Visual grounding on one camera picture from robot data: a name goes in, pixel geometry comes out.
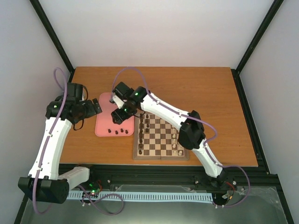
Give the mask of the wooden chess board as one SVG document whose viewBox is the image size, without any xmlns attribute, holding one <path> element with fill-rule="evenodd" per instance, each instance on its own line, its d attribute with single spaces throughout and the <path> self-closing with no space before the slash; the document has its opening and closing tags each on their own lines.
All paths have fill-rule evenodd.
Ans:
<svg viewBox="0 0 299 224">
<path fill-rule="evenodd" d="M 149 133 L 146 133 L 147 129 L 145 123 L 145 116 L 149 115 Z M 143 148 L 139 148 L 139 133 L 140 133 L 140 118 L 143 118 Z M 149 113 L 138 113 L 135 117 L 135 132 L 134 132 L 134 148 L 133 159 L 134 160 L 188 160 L 189 152 L 184 148 L 184 156 L 172 156 L 171 148 L 171 129 L 174 128 L 170 123 L 161 119 L 160 117 Z"/>
</svg>

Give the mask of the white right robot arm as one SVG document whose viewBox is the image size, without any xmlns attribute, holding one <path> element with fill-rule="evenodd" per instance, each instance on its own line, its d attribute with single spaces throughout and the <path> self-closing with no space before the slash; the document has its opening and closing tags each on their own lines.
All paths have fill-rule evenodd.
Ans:
<svg viewBox="0 0 299 224">
<path fill-rule="evenodd" d="M 201 162 L 209 176 L 210 185 L 220 189 L 225 184 L 227 173 L 207 143 L 203 127 L 207 123 L 200 119 L 198 112 L 178 109 L 144 87 L 139 86 L 134 90 L 123 82 L 112 88 L 110 102 L 117 105 L 117 109 L 111 112 L 115 124 L 122 124 L 136 115 L 138 110 L 152 113 L 170 123 L 178 130 L 179 144 L 192 151 Z"/>
</svg>

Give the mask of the pink plastic tray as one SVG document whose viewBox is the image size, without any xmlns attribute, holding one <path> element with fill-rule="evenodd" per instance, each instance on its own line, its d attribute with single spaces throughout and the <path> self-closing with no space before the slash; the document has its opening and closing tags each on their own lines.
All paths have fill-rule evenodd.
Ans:
<svg viewBox="0 0 299 224">
<path fill-rule="evenodd" d="M 135 130 L 135 118 L 131 117 L 120 125 L 113 123 L 111 112 L 117 108 L 117 105 L 110 103 L 110 98 L 110 92 L 104 92 L 99 97 L 99 105 L 102 109 L 102 113 L 97 115 L 95 134 L 98 137 L 118 137 L 132 135 Z"/>
</svg>

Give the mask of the black aluminium frame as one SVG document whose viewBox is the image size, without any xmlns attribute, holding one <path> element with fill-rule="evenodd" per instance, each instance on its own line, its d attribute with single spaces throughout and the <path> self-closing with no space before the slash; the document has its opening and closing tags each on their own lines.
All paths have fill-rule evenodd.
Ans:
<svg viewBox="0 0 299 224">
<path fill-rule="evenodd" d="M 31 5 L 46 29 L 49 37 L 51 38 L 54 46 L 60 54 L 63 62 L 65 63 L 68 71 L 70 72 L 69 81 L 73 80 L 76 69 L 71 64 L 54 28 L 51 25 L 40 1 L 32 0 Z M 276 187 L 277 195 L 279 198 L 279 204 L 282 206 L 283 214 L 287 223 L 292 224 L 293 218 L 287 204 L 280 180 L 278 175 L 271 174 L 268 167 L 268 163 L 265 158 L 262 144 L 260 142 L 259 135 L 257 133 L 256 125 L 248 104 L 243 84 L 240 78 L 241 71 L 245 67 L 247 61 L 250 59 L 256 46 L 262 39 L 262 36 L 266 32 L 268 26 L 272 22 L 276 13 L 280 9 L 283 1 L 273 1 L 267 14 L 265 15 L 261 25 L 255 33 L 252 41 L 247 47 L 244 55 L 242 56 L 236 69 L 232 69 L 232 77 L 235 83 L 235 88 L 238 93 L 239 101 L 242 107 L 244 118 L 246 121 L 247 129 L 249 131 L 250 139 L 253 145 L 258 167 L 249 168 L 245 170 L 249 172 L 249 180 L 251 187 Z M 182 184 L 183 186 L 191 185 L 191 181 L 195 181 L 197 177 L 204 177 L 202 168 L 188 168 L 188 167 L 175 167 L 175 166 L 125 166 L 125 165 L 92 165 L 92 174 L 97 175 L 101 171 L 104 173 L 110 171 L 119 183 L 144 183 L 154 185 L 161 183 L 165 186 L 172 186 L 175 184 Z"/>
</svg>

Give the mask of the row of white chess pieces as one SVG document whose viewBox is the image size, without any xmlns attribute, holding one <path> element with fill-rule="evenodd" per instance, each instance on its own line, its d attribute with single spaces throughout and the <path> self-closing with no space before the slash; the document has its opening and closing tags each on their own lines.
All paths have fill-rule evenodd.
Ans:
<svg viewBox="0 0 299 224">
<path fill-rule="evenodd" d="M 183 157 L 184 148 L 178 142 L 178 131 L 175 128 L 171 129 L 171 148 L 172 148 L 172 156 Z"/>
</svg>

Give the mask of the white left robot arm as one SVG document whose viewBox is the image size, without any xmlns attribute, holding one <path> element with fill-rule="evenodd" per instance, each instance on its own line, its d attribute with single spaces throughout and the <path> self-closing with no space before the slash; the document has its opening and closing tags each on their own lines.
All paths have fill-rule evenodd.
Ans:
<svg viewBox="0 0 299 224">
<path fill-rule="evenodd" d="M 62 204 L 69 191 L 79 184 L 92 188 L 96 174 L 86 167 L 76 167 L 59 175 L 59 162 L 66 137 L 78 122 L 101 113 L 97 99 L 88 98 L 82 84 L 68 83 L 67 92 L 50 102 L 46 108 L 43 140 L 27 177 L 20 177 L 19 189 L 31 200 Z"/>
</svg>

